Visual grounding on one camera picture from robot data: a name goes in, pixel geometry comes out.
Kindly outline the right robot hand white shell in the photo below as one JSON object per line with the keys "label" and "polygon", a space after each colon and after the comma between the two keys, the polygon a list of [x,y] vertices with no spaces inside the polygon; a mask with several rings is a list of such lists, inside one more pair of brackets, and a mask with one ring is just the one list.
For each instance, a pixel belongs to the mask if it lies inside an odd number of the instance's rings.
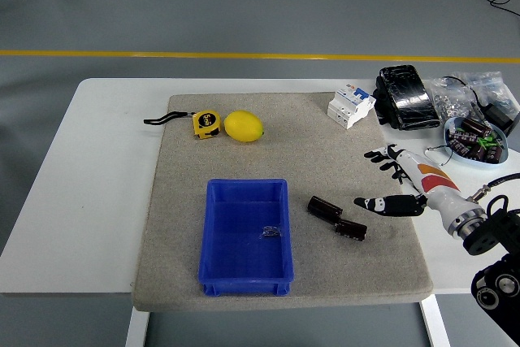
{"label": "right robot hand white shell", "polygon": [[460,234],[463,228],[486,219],[484,209],[464,198],[456,184],[430,159],[394,144],[369,151],[365,157],[373,163],[381,163],[382,171],[394,169],[392,178],[409,180],[418,193],[357,197],[354,199],[355,205],[387,217],[419,216],[428,207],[440,213],[444,229],[450,235]]}

